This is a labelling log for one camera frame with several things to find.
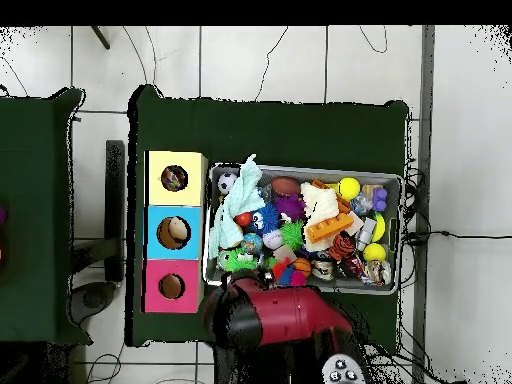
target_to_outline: red ball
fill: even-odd
[[[235,216],[235,222],[241,227],[246,227],[251,222],[251,214],[244,212],[240,215]]]

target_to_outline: white towel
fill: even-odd
[[[329,249],[332,246],[336,235],[327,237],[316,243],[312,243],[309,239],[307,229],[311,225],[315,225],[326,219],[338,216],[339,210],[336,193],[333,189],[316,188],[309,183],[302,183],[300,191],[304,198],[304,202],[306,202],[305,212],[306,217],[308,218],[308,223],[303,229],[304,238],[306,240],[304,247],[308,252],[319,252],[321,250]]]

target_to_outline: green table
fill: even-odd
[[[0,98],[0,340],[88,343],[69,319],[68,125],[82,91]]]
[[[403,175],[405,122],[401,101],[383,106],[353,103],[282,104],[165,99],[140,86],[129,104],[127,298],[129,345],[147,340],[208,340],[197,314],[140,312],[145,150],[201,152],[210,162],[256,163]],[[207,287],[205,296],[214,288]],[[369,340],[396,350],[397,294],[325,294],[364,327]]]

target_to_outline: football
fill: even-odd
[[[233,184],[235,184],[237,178],[238,177],[235,174],[232,174],[230,172],[222,174],[219,177],[219,181],[217,182],[219,191],[224,195],[228,194],[231,188],[233,187]]]

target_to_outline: yellow ball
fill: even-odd
[[[340,193],[343,199],[350,202],[354,197],[356,197],[361,191],[361,186],[359,185],[359,181],[355,178],[342,178],[340,181]]]
[[[380,244],[370,243],[364,248],[363,251],[364,260],[369,261],[385,261],[386,260],[386,249]]]

